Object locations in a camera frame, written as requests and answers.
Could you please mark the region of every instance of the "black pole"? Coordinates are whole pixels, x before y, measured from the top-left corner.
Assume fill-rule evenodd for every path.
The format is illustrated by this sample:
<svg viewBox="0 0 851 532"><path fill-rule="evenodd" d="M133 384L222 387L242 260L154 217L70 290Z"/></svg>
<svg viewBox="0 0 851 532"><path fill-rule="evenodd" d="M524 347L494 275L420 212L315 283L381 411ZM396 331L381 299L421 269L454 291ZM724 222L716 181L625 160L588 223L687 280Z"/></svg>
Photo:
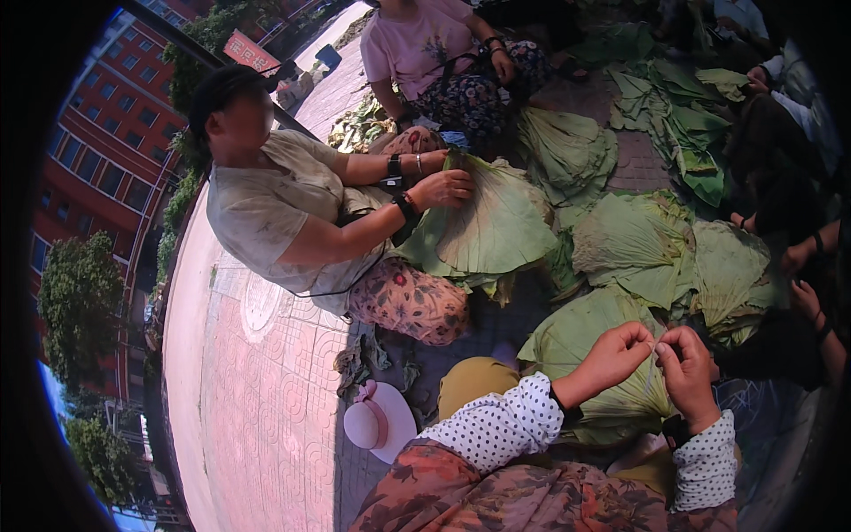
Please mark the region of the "black pole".
<svg viewBox="0 0 851 532"><path fill-rule="evenodd" d="M156 31L163 37L167 38L169 41L174 43L175 46L191 55L193 59L207 68L214 70L225 65L221 59L211 54L209 50L200 44L196 43L192 37L186 35L180 28L172 26L163 17L154 13L142 4L137 3L134 0L121 0L120 5L128 13L139 19L142 24L149 26L153 31ZM284 109L282 109L278 104L274 102L272 104L274 105L273 110L275 112L275 119L284 128L294 129L314 140L319 140L306 127L296 121L295 118L289 116L289 113L284 111Z"/></svg>

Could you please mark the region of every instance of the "pink t-shirt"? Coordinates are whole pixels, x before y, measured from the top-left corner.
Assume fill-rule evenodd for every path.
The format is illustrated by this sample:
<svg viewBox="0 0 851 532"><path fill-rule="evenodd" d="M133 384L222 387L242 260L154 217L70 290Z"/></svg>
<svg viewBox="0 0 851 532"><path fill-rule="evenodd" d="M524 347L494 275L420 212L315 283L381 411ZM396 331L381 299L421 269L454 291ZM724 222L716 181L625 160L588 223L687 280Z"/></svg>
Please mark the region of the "pink t-shirt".
<svg viewBox="0 0 851 532"><path fill-rule="evenodd" d="M462 54L478 54L466 26L472 8L461 0L416 0L417 14L409 22L373 15L363 29L361 56L367 80L391 77L408 100L416 100L443 74L438 68ZM464 71L471 59L455 62L454 73Z"/></svg>

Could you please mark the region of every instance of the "floral trousers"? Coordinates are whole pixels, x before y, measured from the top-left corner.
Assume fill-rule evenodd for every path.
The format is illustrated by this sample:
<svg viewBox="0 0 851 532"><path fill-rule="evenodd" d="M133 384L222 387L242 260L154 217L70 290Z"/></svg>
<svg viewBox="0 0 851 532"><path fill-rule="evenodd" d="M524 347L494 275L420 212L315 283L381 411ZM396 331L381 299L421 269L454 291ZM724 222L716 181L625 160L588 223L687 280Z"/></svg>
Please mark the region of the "floral trousers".
<svg viewBox="0 0 851 532"><path fill-rule="evenodd" d="M417 126L404 131L381 152L424 153L445 147L440 135ZM428 346L447 346L470 322L463 289L397 257L381 261L351 287L349 313L361 322L413 336Z"/></svg>
<svg viewBox="0 0 851 532"><path fill-rule="evenodd" d="M531 41L505 39L508 55L514 63L514 79L505 87L511 98L524 102L548 82L554 69ZM508 106L502 103L499 79L490 61L474 63L461 74L455 74L443 88L438 79L409 104L420 114L447 129L459 130L474 151L481 151L505 130Z"/></svg>

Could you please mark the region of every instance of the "manhole cover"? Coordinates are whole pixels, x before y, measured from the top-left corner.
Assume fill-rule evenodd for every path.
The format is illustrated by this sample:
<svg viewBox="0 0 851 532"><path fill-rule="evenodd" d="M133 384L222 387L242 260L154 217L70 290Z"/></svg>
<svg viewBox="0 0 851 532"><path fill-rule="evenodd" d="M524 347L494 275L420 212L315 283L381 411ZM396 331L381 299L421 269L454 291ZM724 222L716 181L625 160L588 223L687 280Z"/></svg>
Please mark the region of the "manhole cover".
<svg viewBox="0 0 851 532"><path fill-rule="evenodd" d="M283 289L254 272L248 275L242 301L243 329L249 340L260 341L273 323Z"/></svg>

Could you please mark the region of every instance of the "woman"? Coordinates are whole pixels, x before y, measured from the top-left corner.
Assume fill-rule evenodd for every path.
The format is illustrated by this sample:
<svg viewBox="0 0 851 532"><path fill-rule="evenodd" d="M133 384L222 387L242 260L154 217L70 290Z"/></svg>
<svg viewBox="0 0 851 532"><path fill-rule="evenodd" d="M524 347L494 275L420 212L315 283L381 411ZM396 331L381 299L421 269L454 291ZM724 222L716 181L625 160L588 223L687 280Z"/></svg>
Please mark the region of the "woman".
<svg viewBox="0 0 851 532"><path fill-rule="evenodd" d="M363 69L375 97L401 129L418 113L463 132L477 152L505 129L504 87L523 103L551 78L553 68L530 41L500 41L487 22L460 0L370 0L380 5L361 37ZM475 38L489 50L478 57Z"/></svg>
<svg viewBox="0 0 851 532"><path fill-rule="evenodd" d="M488 357L457 364L441 381L441 421L402 450L350 530L735 529L733 413L715 405L709 352L688 327L655 345L684 418L665 424L673 452L665 447L610 476L586 464L516 460L545 451L581 418L576 407L625 380L653 349L650 332L629 322L553 382L542 373L520 379Z"/></svg>
<svg viewBox="0 0 851 532"><path fill-rule="evenodd" d="M219 242L336 315L433 346L456 339L469 319L464 291L393 258L391 237L430 207L459 207L474 188L470 176L441 171L446 151L422 128L385 155L346 155L294 131L270 132L268 83L248 66L226 66L192 99L190 129L213 156L207 216ZM394 150L405 154L391 157ZM369 186L399 174L419 181L395 197Z"/></svg>

